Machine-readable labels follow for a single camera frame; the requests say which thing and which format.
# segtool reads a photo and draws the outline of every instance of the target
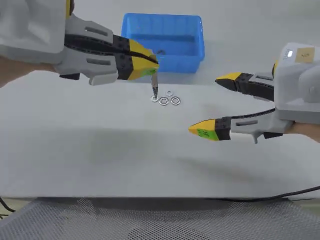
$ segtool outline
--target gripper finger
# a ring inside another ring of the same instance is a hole
[[[218,77],[215,82],[234,92],[274,101],[274,82],[271,73],[233,72]]]
[[[235,140],[257,144],[261,135],[265,139],[280,137],[292,124],[292,121],[280,120],[273,108],[254,114],[209,119],[192,125],[189,131],[212,141]]]

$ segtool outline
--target label sticker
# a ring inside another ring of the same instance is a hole
[[[216,131],[208,131],[204,129],[197,129],[198,135],[201,138],[210,139],[213,141],[219,141]]]
[[[296,51],[295,62],[312,64],[315,58],[315,51],[316,49],[314,47],[298,48]]]
[[[142,73],[141,73],[141,77],[144,77],[144,76],[147,76],[147,75],[153,75],[157,72],[157,70],[155,68],[150,68],[150,69],[147,69],[147,70],[144,70]]]

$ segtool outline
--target metal washer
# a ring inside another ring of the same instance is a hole
[[[171,102],[172,105],[177,106],[177,105],[179,105],[181,103],[181,100],[180,100],[179,97],[174,96],[174,97],[171,98],[170,102]]]
[[[159,98],[159,104],[162,106],[166,106],[169,104],[169,99],[165,96]]]
[[[156,103],[159,100],[159,97],[155,97],[155,95],[152,95],[152,97],[150,98],[152,102]]]
[[[167,97],[171,97],[173,94],[174,94],[174,93],[173,93],[172,91],[167,91],[167,92],[166,92]]]

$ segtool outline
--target black cable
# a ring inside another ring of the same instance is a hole
[[[10,207],[8,207],[8,205],[5,203],[5,201],[2,200],[1,197],[0,197],[0,203],[1,203],[2,206],[3,206],[6,210],[8,210],[9,212],[11,212],[11,213],[14,213],[14,212],[15,212],[15,210],[13,210],[13,209],[11,209]]]
[[[256,202],[262,202],[262,201],[271,201],[271,200],[281,199],[285,197],[291,197],[291,196],[300,195],[300,194],[306,194],[306,193],[314,192],[317,190],[320,190],[320,186],[315,186],[315,187],[307,188],[300,191],[283,193],[280,195],[270,196],[270,197],[260,197],[260,198],[251,198],[251,199],[234,199],[234,198],[207,198],[207,199],[234,202],[234,203],[256,203]]]

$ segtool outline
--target mesh grate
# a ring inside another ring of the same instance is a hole
[[[319,240],[290,201],[37,199],[0,221],[0,240]]]

